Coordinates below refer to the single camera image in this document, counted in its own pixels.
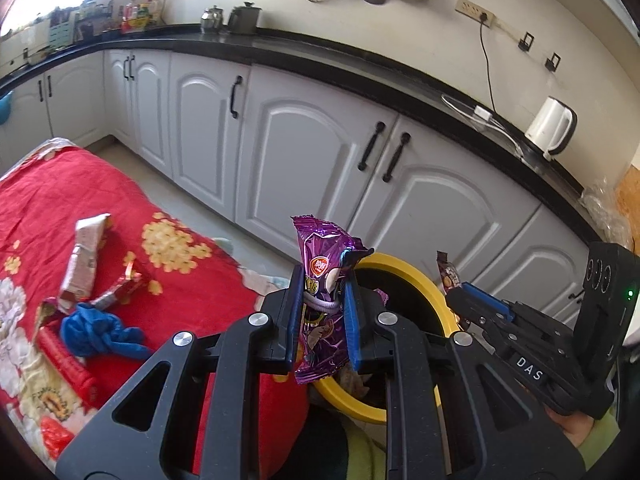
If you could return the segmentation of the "person's right hand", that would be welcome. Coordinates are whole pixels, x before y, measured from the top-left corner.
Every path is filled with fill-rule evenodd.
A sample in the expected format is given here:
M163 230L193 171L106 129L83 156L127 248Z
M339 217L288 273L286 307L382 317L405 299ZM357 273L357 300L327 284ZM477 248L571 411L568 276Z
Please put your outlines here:
M575 448L579 448L590 435L594 426L594 419L582 412L570 415L560 415L551 408L544 408L549 418L556 426L559 426L565 437Z

